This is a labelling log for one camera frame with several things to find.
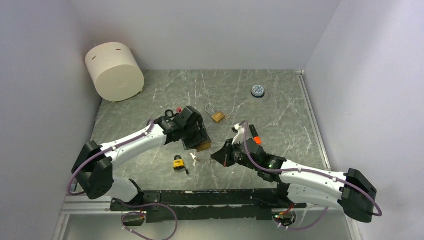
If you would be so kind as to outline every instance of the white wall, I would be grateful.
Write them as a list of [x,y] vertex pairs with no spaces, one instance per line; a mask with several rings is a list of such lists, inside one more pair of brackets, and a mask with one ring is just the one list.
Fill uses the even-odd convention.
[[332,166],[362,171],[366,240],[424,239],[424,1],[343,0],[306,67]]
[[340,0],[71,0],[143,69],[305,69]]
[[67,0],[0,0],[0,239],[52,238],[99,97]]

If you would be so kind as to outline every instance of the white cylinder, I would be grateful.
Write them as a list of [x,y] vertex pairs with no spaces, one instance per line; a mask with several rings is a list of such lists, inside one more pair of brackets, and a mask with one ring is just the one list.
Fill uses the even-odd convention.
[[131,50],[109,42],[91,49],[85,65],[98,94],[111,102],[129,99],[143,90],[145,78]]

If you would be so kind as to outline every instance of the padlock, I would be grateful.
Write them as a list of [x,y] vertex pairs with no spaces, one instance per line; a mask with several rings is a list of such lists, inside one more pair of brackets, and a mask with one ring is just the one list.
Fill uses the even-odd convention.
[[212,119],[215,120],[215,122],[219,123],[221,120],[223,120],[225,118],[225,115],[222,111],[218,111],[215,107],[213,107],[212,105],[207,105],[204,107],[204,110],[212,116]]
[[186,165],[184,165],[184,161],[180,155],[176,155],[173,158],[173,169],[177,173],[181,173],[185,171],[185,173],[189,175],[189,170],[186,168]]

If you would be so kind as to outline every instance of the gray marble surface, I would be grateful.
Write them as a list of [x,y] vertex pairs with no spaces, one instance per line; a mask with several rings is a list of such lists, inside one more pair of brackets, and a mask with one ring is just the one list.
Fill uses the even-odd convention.
[[[274,188],[257,173],[243,166],[223,167],[210,154],[234,136],[231,126],[248,120],[254,124],[268,153],[318,169],[325,169],[312,127],[305,96],[291,70],[146,70],[143,92],[122,102],[101,103],[92,139],[111,142],[146,126],[148,119],[162,116],[166,109],[187,105],[203,116],[212,148],[196,153],[195,166],[181,142],[151,149],[128,161],[115,172],[135,180],[143,190],[207,190]],[[265,101],[250,95],[261,84]],[[211,104],[227,119],[219,123],[205,112]],[[181,155],[190,175],[173,170],[175,155]]]

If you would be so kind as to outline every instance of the purple cable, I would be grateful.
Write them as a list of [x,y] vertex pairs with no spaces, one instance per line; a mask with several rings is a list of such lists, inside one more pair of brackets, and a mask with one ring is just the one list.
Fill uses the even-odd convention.
[[[173,230],[172,234],[171,234],[169,237],[165,238],[164,240],[169,240],[169,239],[171,239],[171,238],[175,235],[175,233],[177,232],[177,228],[178,228],[178,218],[177,218],[177,214],[176,214],[176,213],[175,213],[175,211],[174,211],[174,210],[172,210],[172,208],[170,208],[169,206],[167,206],[167,205],[165,205],[165,204],[162,204],[162,203],[149,203],[149,204],[144,204],[144,205],[132,206],[132,205],[128,205],[128,204],[126,204],[125,202],[123,202],[123,201],[122,201],[122,200],[120,200],[120,199],[119,199],[119,201],[120,201],[120,203],[121,203],[122,205],[124,205],[124,206],[126,206],[126,207],[128,207],[128,208],[146,208],[146,207],[151,207],[151,206],[160,206],[160,207],[164,207],[164,208],[168,209],[168,210],[172,213],[173,217],[175,218],[175,228],[174,228],[174,230]],[[146,237],[146,236],[141,235],[140,233],[138,233],[138,232],[136,232],[136,231],[134,231],[134,230],[132,230],[132,229],[130,229],[129,227],[127,227],[127,226],[125,226],[125,225],[124,225],[124,219],[125,219],[127,216],[129,216],[129,215],[144,216],[141,212],[137,212],[137,211],[131,211],[131,212],[128,212],[127,214],[125,214],[125,215],[121,218],[122,229],[125,229],[125,230],[127,230],[128,232],[133,233],[133,234],[135,234],[135,235],[139,236],[139,237],[140,237],[140,238],[142,238],[142,239],[145,239],[145,240],[153,240],[153,239],[151,239],[151,238],[148,238],[148,237]]]
[[[251,163],[255,166],[255,167],[257,167],[259,170],[262,170],[262,171],[264,171],[264,172],[268,172],[268,173],[283,173],[283,172],[297,172],[297,171],[299,171],[299,169],[297,169],[297,168],[288,168],[288,169],[266,169],[266,168],[263,168],[263,167],[261,167],[261,166],[259,166],[254,160],[253,160],[253,158],[252,158],[252,156],[251,156],[251,154],[250,154],[250,152],[249,152],[249,149],[248,149],[248,131],[247,131],[247,127],[249,126],[249,122],[247,121],[247,120],[244,120],[244,121],[242,121],[241,123],[240,123],[240,125],[242,125],[242,124],[245,124],[246,125],[246,127],[245,127],[245,131],[244,131],[244,135],[243,135],[243,143],[244,143],[244,148],[245,148],[245,150],[246,150],[246,154],[247,154],[247,157],[249,158],[249,160],[251,161]],[[307,172],[307,173],[312,173],[312,174],[318,174],[318,175],[320,175],[320,176],[323,176],[323,177],[326,177],[326,178],[329,178],[329,179],[333,179],[334,177],[333,176],[331,176],[331,175],[328,175],[328,174],[325,174],[325,173],[322,173],[322,172],[320,172],[320,171],[316,171],[316,170],[311,170],[311,169],[302,169],[302,172]],[[339,181],[339,182],[341,182],[342,184],[345,184],[345,185],[348,185],[349,187],[351,187],[351,188],[353,188],[353,189],[355,189],[356,191],[358,191],[358,192],[360,192],[362,195],[364,195],[373,205],[374,205],[374,207],[377,209],[377,211],[378,211],[378,213],[372,213],[372,215],[373,216],[376,216],[376,217],[381,217],[382,215],[383,215],[383,212],[382,212],[382,209],[380,208],[380,206],[376,203],[376,201],[368,194],[368,193],[366,193],[364,190],[362,190],[362,189],[360,189],[358,186],[356,186],[356,185],[354,185],[354,184],[352,184],[352,183],[350,183],[350,182],[348,182],[348,181],[345,181],[345,180],[342,180],[342,179],[339,179],[339,178],[337,178],[336,177],[336,181]]]
[[[153,120],[150,120],[149,123],[150,123],[150,125],[149,125],[147,131],[145,131],[142,134],[140,134],[138,136],[135,136],[135,137],[133,137],[131,139],[128,139],[128,140],[123,141],[123,142],[121,142],[119,144],[116,144],[114,147],[115,148],[120,148],[120,147],[122,147],[124,145],[127,145],[129,143],[132,143],[132,142],[134,142],[136,140],[139,140],[139,139],[144,138],[145,136],[147,136],[147,134],[149,134],[152,131],[153,126],[155,125]],[[79,195],[85,194],[84,191],[82,191],[82,192],[72,192],[71,191],[72,182],[74,181],[74,179],[78,175],[78,173],[81,171],[81,169],[83,169],[85,166],[87,166],[87,164],[89,164],[91,161],[93,161],[97,157],[99,157],[99,156],[101,156],[103,154],[107,154],[108,152],[112,151],[112,149],[113,149],[113,146],[111,146],[111,147],[109,147],[109,148],[107,148],[107,149],[105,149],[105,150],[103,150],[103,151],[101,151],[101,152],[99,152],[97,154],[94,154],[92,157],[88,158],[85,162],[83,162],[81,164],[81,166],[79,166],[75,170],[75,172],[73,172],[72,177],[70,178],[70,180],[69,180],[69,182],[67,184],[67,187],[66,187],[66,191],[67,191],[67,194],[68,195],[70,195],[70,196],[79,196]]]
[[[287,229],[287,230],[290,230],[290,231],[303,231],[303,230],[306,230],[306,229],[310,229],[310,228],[312,228],[313,226],[315,226],[315,225],[317,225],[317,223],[319,222],[319,221],[321,221],[321,219],[323,219],[323,217],[326,215],[326,213],[327,213],[327,211],[328,211],[328,209],[329,209],[329,207],[326,207],[325,209],[324,209],[324,211],[322,211],[322,213],[321,213],[321,215],[313,222],[313,223],[311,223],[310,225],[308,225],[308,226],[303,226],[303,227],[288,227],[288,226],[286,226],[285,227],[285,229]],[[275,220],[275,219],[272,219],[278,226],[280,226],[280,224]]]

